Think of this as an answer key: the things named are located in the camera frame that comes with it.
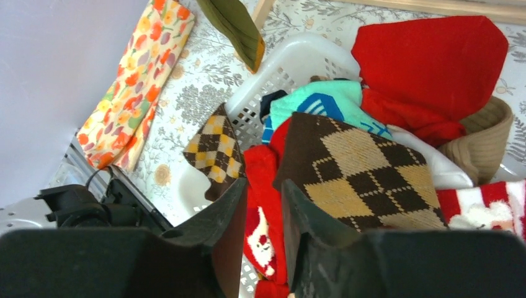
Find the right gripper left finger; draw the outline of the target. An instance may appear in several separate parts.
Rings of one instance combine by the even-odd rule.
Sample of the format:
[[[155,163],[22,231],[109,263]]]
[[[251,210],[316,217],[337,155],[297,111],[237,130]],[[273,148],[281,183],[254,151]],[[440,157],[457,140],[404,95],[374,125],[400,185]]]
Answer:
[[[237,179],[159,236],[117,227],[9,232],[1,237],[1,296],[237,297],[246,184]]]

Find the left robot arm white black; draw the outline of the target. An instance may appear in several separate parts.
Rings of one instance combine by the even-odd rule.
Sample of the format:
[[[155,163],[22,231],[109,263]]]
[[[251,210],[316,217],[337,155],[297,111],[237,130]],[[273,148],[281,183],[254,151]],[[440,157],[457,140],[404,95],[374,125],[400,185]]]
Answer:
[[[1,234],[32,228],[138,227],[160,235],[172,228],[135,188],[109,171],[100,199],[85,184],[42,189],[35,197],[1,208]]]

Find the dark brown argyle sock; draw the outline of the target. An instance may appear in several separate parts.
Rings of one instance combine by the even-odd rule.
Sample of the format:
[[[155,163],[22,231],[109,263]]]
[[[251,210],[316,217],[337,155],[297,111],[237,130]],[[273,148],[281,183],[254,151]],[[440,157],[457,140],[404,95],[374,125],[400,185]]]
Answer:
[[[360,232],[446,227],[421,153],[325,116],[291,116],[274,187],[285,180]]]

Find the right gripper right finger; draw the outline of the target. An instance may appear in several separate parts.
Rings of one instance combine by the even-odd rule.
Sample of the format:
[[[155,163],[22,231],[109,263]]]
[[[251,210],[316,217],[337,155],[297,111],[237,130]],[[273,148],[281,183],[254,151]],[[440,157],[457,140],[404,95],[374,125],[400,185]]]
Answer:
[[[525,244],[508,232],[364,233],[282,183],[288,286],[295,297],[524,297]]]

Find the olive striped long sock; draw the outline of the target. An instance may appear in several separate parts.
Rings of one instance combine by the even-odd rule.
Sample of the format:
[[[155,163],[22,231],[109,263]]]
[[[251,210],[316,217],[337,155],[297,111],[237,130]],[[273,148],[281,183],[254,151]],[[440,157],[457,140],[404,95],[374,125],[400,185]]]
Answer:
[[[238,0],[197,2],[212,26],[231,42],[247,69],[256,73],[264,56],[265,43],[245,5]]]

